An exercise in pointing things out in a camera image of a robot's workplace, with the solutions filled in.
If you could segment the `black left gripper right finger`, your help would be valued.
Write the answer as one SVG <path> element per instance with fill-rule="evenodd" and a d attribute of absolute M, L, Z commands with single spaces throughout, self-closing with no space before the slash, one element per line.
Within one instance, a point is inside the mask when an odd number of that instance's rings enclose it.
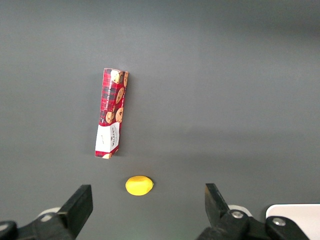
<path fill-rule="evenodd" d="M 230 209 L 214 183 L 205 185 L 205 211 L 210 222 L 198 240 L 307 240 L 291 219 L 270 216 L 264 223 L 239 209 Z"/>

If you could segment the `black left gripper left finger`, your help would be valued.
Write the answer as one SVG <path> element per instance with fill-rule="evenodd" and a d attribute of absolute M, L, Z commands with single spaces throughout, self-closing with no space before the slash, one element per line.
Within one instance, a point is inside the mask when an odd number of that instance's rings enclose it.
<path fill-rule="evenodd" d="M 29 224 L 0 222 L 2 240 L 75 240 L 93 211 L 92 187 L 81 185 L 61 206 L 44 210 Z"/>

